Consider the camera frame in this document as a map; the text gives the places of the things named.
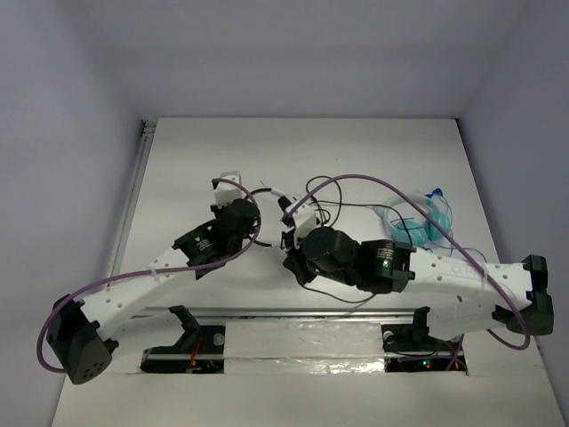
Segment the white black headphones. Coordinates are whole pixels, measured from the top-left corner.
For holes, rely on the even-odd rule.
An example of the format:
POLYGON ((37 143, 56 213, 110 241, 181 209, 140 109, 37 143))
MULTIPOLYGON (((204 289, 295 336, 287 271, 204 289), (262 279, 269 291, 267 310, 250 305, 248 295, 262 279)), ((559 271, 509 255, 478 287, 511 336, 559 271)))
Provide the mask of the white black headphones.
MULTIPOLYGON (((281 237, 282 233, 287 231, 287 228, 281 222, 283 214, 277 200, 282 196, 288 196, 297 197, 301 201, 303 196, 300 194, 286 193, 276 187, 261 187, 253 189, 250 190, 250 195, 256 200, 261 215, 260 232, 254 240, 254 244, 262 248, 272 248, 285 251, 281 248, 281 237)), ((294 210, 299 206, 300 202, 294 207, 294 210)), ((319 220, 317 228, 319 228, 323 223, 319 219, 318 213, 317 219, 319 220)))

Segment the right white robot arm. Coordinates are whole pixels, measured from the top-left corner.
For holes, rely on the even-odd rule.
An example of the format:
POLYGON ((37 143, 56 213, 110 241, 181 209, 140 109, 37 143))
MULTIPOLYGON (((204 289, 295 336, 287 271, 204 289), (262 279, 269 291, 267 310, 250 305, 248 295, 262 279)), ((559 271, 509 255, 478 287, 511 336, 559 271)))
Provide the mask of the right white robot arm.
POLYGON ((301 285, 326 278, 372 295, 434 293, 458 297, 454 305, 423 306, 405 327, 405 339, 423 350, 470 332, 504 327, 514 334, 552 333, 546 260, 482 263, 429 253, 388 239, 357 242, 330 227, 303 238, 283 233, 284 267, 301 285))

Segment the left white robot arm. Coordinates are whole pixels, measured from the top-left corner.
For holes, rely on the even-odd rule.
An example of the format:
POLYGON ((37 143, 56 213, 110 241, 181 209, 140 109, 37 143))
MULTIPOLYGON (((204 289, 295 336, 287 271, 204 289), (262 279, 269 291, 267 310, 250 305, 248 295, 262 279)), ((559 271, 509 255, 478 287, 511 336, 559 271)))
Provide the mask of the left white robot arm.
POLYGON ((178 275, 199 280, 252 246, 260 210, 250 198, 212 207, 214 217, 177 238, 144 270, 102 279, 57 300, 42 326, 36 356, 49 369, 43 346, 60 362, 58 372, 74 384, 101 374, 124 347, 119 335, 127 321, 152 302, 181 287, 178 275))

